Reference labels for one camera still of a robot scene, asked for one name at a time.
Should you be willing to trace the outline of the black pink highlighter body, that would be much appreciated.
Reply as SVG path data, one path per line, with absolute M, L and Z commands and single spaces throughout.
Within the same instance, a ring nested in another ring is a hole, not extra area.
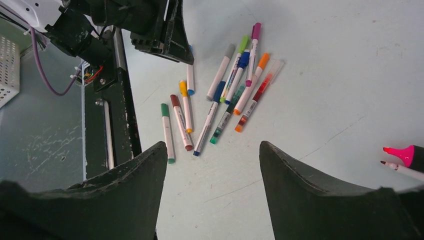
M 384 147 L 383 151 L 389 155 L 398 157 L 407 168 L 423 173 L 424 172 L 424 148 L 417 145 L 410 145 L 403 149 Z

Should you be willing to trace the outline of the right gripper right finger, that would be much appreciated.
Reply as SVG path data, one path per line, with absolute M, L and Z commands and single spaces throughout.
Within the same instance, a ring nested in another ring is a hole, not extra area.
M 421 240 L 424 188 L 372 189 L 324 173 L 264 140 L 259 163 L 277 240 Z

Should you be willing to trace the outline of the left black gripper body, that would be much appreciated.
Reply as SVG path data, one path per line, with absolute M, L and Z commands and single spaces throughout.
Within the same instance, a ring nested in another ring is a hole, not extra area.
M 165 36 L 175 0 L 137 0 L 136 32 L 130 34 L 131 44 L 138 51 L 152 55 L 165 54 Z

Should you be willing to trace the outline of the brown capped marker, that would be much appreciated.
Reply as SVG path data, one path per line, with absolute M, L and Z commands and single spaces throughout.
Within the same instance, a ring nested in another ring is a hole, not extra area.
M 186 131 L 185 116 L 182 112 L 179 98 L 175 94 L 170 95 L 171 104 L 177 120 L 178 129 L 184 144 L 184 148 L 187 152 L 193 150 L 193 144 L 189 133 Z

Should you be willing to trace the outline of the light blue capped marker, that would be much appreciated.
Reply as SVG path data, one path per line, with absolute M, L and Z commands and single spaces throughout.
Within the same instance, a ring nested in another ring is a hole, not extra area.
M 187 93 L 189 96 L 195 94 L 195 78 L 194 78 L 194 66 L 188 64 L 186 66 L 186 77 L 187 77 Z

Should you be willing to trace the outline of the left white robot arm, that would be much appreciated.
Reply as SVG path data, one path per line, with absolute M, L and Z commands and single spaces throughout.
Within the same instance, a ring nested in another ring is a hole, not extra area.
M 6 0 L 34 30 L 64 53 L 99 66 L 106 47 L 95 40 L 95 27 L 114 26 L 130 32 L 138 51 L 192 65 L 180 0 Z

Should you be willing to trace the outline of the red capped white marker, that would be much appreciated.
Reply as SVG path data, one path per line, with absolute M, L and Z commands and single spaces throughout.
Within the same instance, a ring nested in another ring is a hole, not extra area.
M 398 173 L 401 173 L 403 175 L 409 176 L 411 178 L 414 178 L 422 182 L 424 181 L 424 174 L 422 172 L 407 168 L 405 166 L 402 166 L 396 163 L 387 162 L 387 161 L 380 161 L 380 163 Z

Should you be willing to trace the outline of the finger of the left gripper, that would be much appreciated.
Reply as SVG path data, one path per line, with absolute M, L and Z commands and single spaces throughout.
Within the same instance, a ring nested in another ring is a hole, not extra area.
M 167 11 L 167 57 L 175 62 L 194 64 L 183 19 L 183 1 L 170 0 Z

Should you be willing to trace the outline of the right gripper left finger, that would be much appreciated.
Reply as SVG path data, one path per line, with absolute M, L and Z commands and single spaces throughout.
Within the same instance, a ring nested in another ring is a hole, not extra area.
M 3 240 L 155 240 L 167 170 L 157 142 L 133 159 L 66 189 L 0 184 Z

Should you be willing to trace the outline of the yellow capped marker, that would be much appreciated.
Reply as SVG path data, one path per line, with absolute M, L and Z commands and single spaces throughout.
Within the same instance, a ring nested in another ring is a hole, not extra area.
M 185 128 L 186 128 L 187 133 L 191 134 L 193 132 L 193 126 L 192 126 L 192 118 L 191 118 L 191 110 L 190 110 L 187 82 L 185 80 L 181 80 L 179 82 L 178 86 L 179 86 L 179 91 L 182 95 L 182 100 L 183 100 L 183 108 L 184 108 L 184 116 L 185 116 Z

